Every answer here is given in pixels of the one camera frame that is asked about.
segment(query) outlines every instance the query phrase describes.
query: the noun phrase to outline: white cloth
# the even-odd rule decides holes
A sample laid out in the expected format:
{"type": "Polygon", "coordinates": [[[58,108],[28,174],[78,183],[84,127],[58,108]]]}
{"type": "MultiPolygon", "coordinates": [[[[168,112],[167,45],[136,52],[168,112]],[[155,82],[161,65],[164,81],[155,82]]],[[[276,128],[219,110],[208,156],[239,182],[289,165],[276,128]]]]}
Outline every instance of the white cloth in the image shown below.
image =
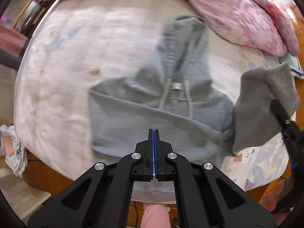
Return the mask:
{"type": "Polygon", "coordinates": [[[2,136],[10,136],[14,148],[14,154],[11,156],[6,155],[5,162],[12,169],[16,176],[22,177],[27,166],[26,148],[18,140],[13,125],[1,125],[0,131],[2,133],[2,136]]]}
{"type": "MultiPolygon", "coordinates": [[[[147,62],[170,19],[195,14],[185,0],[60,2],[31,39],[18,72],[15,127],[21,142],[59,173],[77,179],[94,163],[88,89],[101,80],[135,73],[147,62]]],[[[213,87],[233,103],[245,71],[277,64],[276,57],[234,45],[211,29],[208,33],[213,87]]],[[[247,149],[251,160],[246,152],[242,162],[228,157],[221,170],[242,189],[247,181],[254,183],[251,189],[277,179],[288,163],[280,138],[279,134],[254,152],[247,149]]],[[[146,201],[162,202],[162,194],[146,201]]]]}

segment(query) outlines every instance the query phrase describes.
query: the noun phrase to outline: white bedsheet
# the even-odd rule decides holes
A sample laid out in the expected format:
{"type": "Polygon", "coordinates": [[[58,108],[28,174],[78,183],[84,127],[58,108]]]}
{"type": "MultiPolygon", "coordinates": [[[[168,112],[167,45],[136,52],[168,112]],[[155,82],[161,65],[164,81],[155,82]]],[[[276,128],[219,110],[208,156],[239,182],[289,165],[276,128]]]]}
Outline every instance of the white bedsheet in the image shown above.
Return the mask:
{"type": "MultiPolygon", "coordinates": [[[[168,20],[186,14],[196,13],[184,0],[60,2],[31,39],[18,72],[14,115],[19,140],[59,173],[78,178],[94,163],[88,89],[106,78],[135,73],[168,20]]],[[[236,102],[241,74],[274,66],[277,59],[208,30],[213,86],[236,102]]],[[[280,134],[240,153],[241,162],[227,157],[221,170],[243,190],[277,179],[288,163],[280,134]]],[[[160,193],[142,196],[133,198],[164,201],[160,193]]]]}

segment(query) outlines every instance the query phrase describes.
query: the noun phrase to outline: pink comforter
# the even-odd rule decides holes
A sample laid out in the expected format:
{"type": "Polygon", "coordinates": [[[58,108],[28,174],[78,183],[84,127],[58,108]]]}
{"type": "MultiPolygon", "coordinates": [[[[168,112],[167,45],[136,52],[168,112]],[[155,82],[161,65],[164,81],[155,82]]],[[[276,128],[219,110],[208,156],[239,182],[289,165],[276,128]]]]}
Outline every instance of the pink comforter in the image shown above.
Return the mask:
{"type": "Polygon", "coordinates": [[[209,26],[232,43],[275,56],[298,55],[290,18],[271,0],[189,0],[209,26]]]}
{"type": "Polygon", "coordinates": [[[271,0],[189,0],[209,26],[232,43],[255,47],[275,56],[298,55],[294,27],[271,0]]]}

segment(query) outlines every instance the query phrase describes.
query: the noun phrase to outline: cable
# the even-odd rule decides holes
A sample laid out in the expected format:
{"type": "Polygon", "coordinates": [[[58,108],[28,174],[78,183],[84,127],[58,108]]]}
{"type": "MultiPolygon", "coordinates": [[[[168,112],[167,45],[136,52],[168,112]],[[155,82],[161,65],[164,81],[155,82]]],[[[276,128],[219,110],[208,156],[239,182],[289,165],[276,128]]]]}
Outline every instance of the cable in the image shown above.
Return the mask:
{"type": "Polygon", "coordinates": [[[138,208],[138,207],[132,205],[131,203],[130,203],[130,205],[133,206],[133,207],[135,207],[136,209],[138,209],[138,210],[140,210],[140,211],[144,211],[143,209],[140,209],[140,208],[138,208]]]}
{"type": "Polygon", "coordinates": [[[143,206],[143,204],[139,204],[138,202],[136,202],[137,205],[143,206]]]}
{"type": "Polygon", "coordinates": [[[135,228],[137,228],[137,224],[138,224],[138,211],[137,211],[137,207],[135,206],[135,201],[133,201],[134,202],[134,206],[133,207],[135,207],[135,211],[136,211],[136,222],[135,222],[135,228]]]}
{"type": "Polygon", "coordinates": [[[168,212],[171,211],[171,209],[177,209],[176,207],[167,207],[168,208],[168,212]]]}

